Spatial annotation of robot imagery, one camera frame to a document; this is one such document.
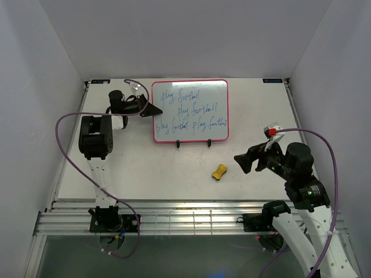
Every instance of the black sticker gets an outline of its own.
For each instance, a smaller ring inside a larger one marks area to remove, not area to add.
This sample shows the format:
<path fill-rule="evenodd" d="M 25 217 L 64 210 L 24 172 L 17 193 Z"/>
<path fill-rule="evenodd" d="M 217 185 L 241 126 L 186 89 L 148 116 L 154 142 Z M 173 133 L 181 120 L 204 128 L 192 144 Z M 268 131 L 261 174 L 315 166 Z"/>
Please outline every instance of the black sticker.
<path fill-rule="evenodd" d="M 281 78 L 263 78 L 263 83 L 283 83 Z"/>
<path fill-rule="evenodd" d="M 91 84 L 110 84 L 110 79 L 92 79 Z"/>

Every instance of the white wall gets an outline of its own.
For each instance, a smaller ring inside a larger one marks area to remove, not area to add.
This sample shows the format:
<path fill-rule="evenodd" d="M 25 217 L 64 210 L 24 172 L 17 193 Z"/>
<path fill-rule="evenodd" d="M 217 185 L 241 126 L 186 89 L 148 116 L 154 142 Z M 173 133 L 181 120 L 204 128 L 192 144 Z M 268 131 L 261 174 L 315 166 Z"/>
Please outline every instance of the white wall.
<path fill-rule="evenodd" d="M 331 0 L 40 0 L 83 80 L 289 77 Z"/>
<path fill-rule="evenodd" d="M 364 277 L 371 277 L 371 1 L 333 0 L 292 76 L 304 127 L 323 134 L 339 167 L 340 208 Z M 319 177 L 333 196 L 330 155 L 308 136 Z"/>
<path fill-rule="evenodd" d="M 0 26 L 0 277 L 18 278 L 61 162 L 54 125 L 83 83 L 37 0 L 0 0 Z"/>

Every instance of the red whiteboard frame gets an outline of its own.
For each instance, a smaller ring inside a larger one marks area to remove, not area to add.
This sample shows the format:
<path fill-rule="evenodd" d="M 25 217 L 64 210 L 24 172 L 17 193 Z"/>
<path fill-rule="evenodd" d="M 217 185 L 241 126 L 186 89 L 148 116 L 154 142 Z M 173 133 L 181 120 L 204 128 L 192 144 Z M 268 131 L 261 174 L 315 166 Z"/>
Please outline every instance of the red whiteboard frame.
<path fill-rule="evenodd" d="M 151 95 L 152 95 L 152 103 L 153 103 L 153 86 L 156 84 L 156 83 L 174 83 L 174 82 L 201 82 L 201 81 L 225 81 L 225 83 L 227 84 L 227 123 L 228 123 L 228 135 L 226 138 L 224 139 L 215 139 L 215 140 L 212 140 L 212 142 L 222 142 L 222 141 L 225 141 L 226 139 L 229 138 L 230 136 L 230 96 L 229 96 L 229 84 L 228 84 L 228 81 L 226 81 L 225 79 L 195 79 L 195 80 L 172 80 L 172 81 L 156 81 L 154 83 L 152 83 L 151 85 Z M 176 143 L 176 140 L 174 141 L 157 141 L 156 140 L 156 137 L 155 137 L 155 116 L 152 116 L 152 127 L 153 127 L 153 139 L 155 140 L 156 143 L 159 143 L 159 144 L 168 144 L 168 143 Z M 207 142 L 208 140 L 205 139 L 205 140 L 179 140 L 180 143 L 191 143 L 191 142 Z"/>

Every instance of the gray floor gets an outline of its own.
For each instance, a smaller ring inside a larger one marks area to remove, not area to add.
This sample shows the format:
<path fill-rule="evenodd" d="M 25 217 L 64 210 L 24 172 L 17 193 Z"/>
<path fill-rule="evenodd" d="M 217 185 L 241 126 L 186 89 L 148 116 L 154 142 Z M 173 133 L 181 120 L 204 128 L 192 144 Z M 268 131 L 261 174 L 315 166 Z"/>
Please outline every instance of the gray floor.
<path fill-rule="evenodd" d="M 136 240 L 127 236 L 119 253 Z M 272 253 L 255 236 L 143 236 L 137 253 L 118 259 L 100 252 L 98 236 L 48 236 L 38 278 L 65 277 L 251 277 L 257 278 Z M 264 278 L 304 277 L 291 252 L 282 254 Z"/>

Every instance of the yellow sponge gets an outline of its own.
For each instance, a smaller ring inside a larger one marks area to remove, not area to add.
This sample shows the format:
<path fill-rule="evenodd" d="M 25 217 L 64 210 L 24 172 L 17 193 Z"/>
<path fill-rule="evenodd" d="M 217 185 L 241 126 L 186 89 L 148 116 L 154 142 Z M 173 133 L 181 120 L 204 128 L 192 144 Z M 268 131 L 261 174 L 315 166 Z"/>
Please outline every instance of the yellow sponge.
<path fill-rule="evenodd" d="M 221 176 L 227 171 L 227 166 L 220 164 L 218 169 L 216 169 L 215 172 L 213 172 L 212 177 L 216 180 L 220 180 Z"/>

